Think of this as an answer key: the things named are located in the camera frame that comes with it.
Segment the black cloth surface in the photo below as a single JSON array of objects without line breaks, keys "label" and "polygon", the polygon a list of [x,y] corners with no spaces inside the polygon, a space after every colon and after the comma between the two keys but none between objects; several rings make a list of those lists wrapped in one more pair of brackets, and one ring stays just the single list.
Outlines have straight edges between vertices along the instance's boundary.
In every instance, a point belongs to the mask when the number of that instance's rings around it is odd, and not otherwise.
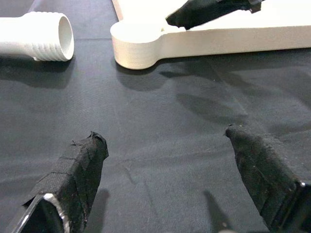
[{"label": "black cloth surface", "polygon": [[0,17],[66,14],[67,63],[0,56],[0,226],[71,140],[96,131],[109,158],[85,232],[239,233],[266,226],[243,185],[229,124],[309,153],[311,49],[117,65],[110,0],[0,0]]}]

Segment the pipe opening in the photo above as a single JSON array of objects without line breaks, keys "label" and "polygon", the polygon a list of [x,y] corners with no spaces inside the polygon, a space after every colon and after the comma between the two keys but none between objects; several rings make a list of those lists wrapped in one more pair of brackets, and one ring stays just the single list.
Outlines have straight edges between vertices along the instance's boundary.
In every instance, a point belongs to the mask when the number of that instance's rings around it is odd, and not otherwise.
[{"label": "pipe opening", "polygon": [[72,28],[67,17],[62,16],[59,20],[58,38],[63,55],[70,60],[73,56],[74,40]]}]

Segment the threaded pipe end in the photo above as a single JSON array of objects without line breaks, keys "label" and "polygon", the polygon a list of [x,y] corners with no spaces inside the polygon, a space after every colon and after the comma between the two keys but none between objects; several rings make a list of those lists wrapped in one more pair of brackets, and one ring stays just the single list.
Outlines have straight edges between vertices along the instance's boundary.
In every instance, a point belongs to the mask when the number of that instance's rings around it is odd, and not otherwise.
[{"label": "threaded pipe end", "polygon": [[68,61],[73,56],[71,24],[62,13],[30,12],[22,16],[27,31],[24,49],[36,61]]}]

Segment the white 3d-printed object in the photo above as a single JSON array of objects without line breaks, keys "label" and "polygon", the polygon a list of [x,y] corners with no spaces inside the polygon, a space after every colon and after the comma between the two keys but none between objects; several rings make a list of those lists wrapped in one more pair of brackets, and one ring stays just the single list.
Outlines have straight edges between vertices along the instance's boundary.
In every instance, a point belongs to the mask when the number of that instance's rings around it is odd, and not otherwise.
[{"label": "white 3d-printed object", "polygon": [[236,11],[189,31],[165,17],[186,0],[112,0],[116,61],[144,69],[159,59],[311,47],[311,0],[266,0],[255,14]]},{"label": "white 3d-printed object", "polygon": [[36,61],[68,61],[74,40],[70,22],[62,13],[30,12],[0,18],[0,54],[25,54]]}]

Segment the black tape wrapping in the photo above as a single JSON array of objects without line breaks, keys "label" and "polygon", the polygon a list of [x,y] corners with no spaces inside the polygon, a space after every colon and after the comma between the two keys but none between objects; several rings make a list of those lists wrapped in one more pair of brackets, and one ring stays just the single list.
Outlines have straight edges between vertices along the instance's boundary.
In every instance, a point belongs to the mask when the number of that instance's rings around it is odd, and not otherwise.
[{"label": "black tape wrapping", "polygon": [[38,194],[54,194],[69,220],[70,232],[83,232],[107,157],[106,140],[98,133],[91,132],[88,138],[73,141],[52,171],[36,183],[24,203]]},{"label": "black tape wrapping", "polygon": [[302,181],[287,166],[291,152],[277,138],[254,129],[229,126],[237,167],[260,215],[271,231],[286,226],[300,199]]}]

